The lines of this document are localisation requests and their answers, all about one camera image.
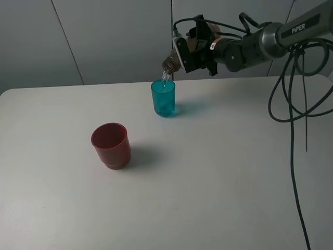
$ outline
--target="blue cup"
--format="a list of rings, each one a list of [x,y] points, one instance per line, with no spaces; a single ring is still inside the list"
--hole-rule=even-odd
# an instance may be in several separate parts
[[[152,101],[155,112],[162,117],[170,117],[175,111],[175,88],[173,81],[168,80],[163,86],[162,80],[151,84]]]

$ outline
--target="white table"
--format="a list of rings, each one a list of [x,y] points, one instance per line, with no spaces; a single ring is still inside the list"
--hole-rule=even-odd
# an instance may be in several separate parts
[[[0,96],[0,249],[305,249],[290,125],[267,112],[277,77],[176,82],[181,113],[154,113],[150,83],[17,89]],[[303,108],[301,78],[293,100]],[[307,79],[309,106],[331,86]],[[320,110],[332,108],[330,98]],[[278,89],[277,116],[288,117]],[[132,160],[91,146],[126,126]],[[312,249],[333,249],[333,118],[296,122],[295,173]]]

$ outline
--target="water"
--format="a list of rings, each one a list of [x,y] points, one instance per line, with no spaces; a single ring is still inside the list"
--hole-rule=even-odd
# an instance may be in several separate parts
[[[165,88],[165,84],[167,83],[168,79],[170,78],[170,74],[166,73],[165,71],[163,72],[162,75],[162,85],[163,85],[163,89]]]

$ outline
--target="small bottle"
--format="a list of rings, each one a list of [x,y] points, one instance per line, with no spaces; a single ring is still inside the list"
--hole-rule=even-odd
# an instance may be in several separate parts
[[[215,24],[208,24],[209,28],[214,32],[220,31],[219,26]],[[197,46],[197,39],[196,38],[190,38],[189,34],[186,34],[188,37],[186,38],[186,43],[188,46],[188,49],[190,52],[194,51]],[[173,74],[174,72],[177,72],[182,67],[181,61],[178,58],[178,54],[175,48],[173,48],[170,52],[170,55],[165,59],[165,61],[162,63],[162,68],[167,74]]]

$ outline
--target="white wall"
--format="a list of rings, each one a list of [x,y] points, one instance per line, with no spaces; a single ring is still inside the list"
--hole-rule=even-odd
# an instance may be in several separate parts
[[[50,0],[2,0],[0,94],[83,84]]]
[[[162,77],[171,50],[170,0],[54,0],[85,84]]]

